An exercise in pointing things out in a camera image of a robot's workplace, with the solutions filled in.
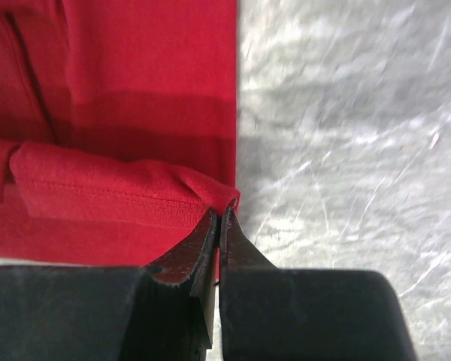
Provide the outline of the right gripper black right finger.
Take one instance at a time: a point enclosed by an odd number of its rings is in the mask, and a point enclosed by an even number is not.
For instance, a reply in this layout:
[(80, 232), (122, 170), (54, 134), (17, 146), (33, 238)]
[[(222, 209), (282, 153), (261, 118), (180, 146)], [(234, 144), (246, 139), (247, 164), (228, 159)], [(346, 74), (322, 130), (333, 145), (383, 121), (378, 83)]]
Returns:
[(226, 360), (415, 360), (398, 297), (379, 272), (278, 268), (222, 216), (219, 313)]

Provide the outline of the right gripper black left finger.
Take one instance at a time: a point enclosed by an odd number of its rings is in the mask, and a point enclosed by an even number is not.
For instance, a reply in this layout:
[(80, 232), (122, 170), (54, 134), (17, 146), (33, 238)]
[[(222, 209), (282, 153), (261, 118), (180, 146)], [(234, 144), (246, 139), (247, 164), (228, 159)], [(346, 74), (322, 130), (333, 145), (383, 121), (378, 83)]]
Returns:
[(0, 360), (203, 360), (219, 218), (144, 267), (0, 266)]

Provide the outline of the red t-shirt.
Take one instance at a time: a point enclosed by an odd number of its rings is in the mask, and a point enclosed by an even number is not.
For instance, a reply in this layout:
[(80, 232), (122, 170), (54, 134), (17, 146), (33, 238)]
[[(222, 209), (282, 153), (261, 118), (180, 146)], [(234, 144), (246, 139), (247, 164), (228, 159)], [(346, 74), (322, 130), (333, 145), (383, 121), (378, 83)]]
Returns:
[(0, 1), (0, 257), (146, 265), (236, 205), (235, 1)]

